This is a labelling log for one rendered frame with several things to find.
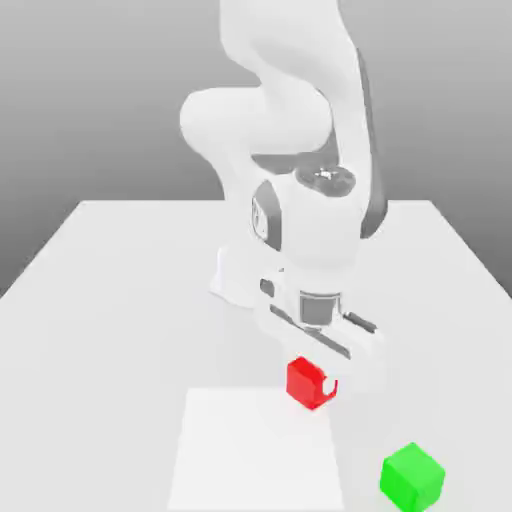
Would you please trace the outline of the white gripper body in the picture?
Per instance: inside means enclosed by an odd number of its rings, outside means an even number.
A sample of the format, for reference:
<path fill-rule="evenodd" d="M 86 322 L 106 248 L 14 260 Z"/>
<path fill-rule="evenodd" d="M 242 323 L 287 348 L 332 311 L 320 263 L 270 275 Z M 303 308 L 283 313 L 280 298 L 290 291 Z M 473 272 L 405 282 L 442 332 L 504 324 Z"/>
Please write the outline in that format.
<path fill-rule="evenodd" d="M 336 316 L 331 325 L 313 328 L 296 323 L 277 306 L 263 303 L 256 308 L 255 319 L 289 355 L 305 357 L 326 374 L 376 374 L 385 368 L 385 338 L 346 318 Z"/>

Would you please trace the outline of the small green cube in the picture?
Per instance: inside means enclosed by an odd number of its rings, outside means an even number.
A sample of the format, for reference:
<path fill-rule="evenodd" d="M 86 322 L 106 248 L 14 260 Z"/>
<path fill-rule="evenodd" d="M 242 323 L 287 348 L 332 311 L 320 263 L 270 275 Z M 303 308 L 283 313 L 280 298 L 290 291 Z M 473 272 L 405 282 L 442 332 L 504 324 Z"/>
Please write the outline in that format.
<path fill-rule="evenodd" d="M 384 459 L 379 487 L 401 512 L 425 512 L 441 496 L 446 471 L 415 442 Z"/>

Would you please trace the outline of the small red cube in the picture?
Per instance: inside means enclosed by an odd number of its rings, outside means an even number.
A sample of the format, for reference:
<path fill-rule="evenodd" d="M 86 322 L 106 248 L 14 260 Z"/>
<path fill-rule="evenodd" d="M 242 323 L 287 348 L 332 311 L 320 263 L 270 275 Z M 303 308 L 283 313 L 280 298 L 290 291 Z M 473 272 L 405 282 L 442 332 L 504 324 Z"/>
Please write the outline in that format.
<path fill-rule="evenodd" d="M 323 393 L 324 379 L 320 367 L 304 357 L 298 357 L 287 365 L 286 392 L 305 408 L 315 410 L 337 395 L 338 382 L 331 394 Z"/>

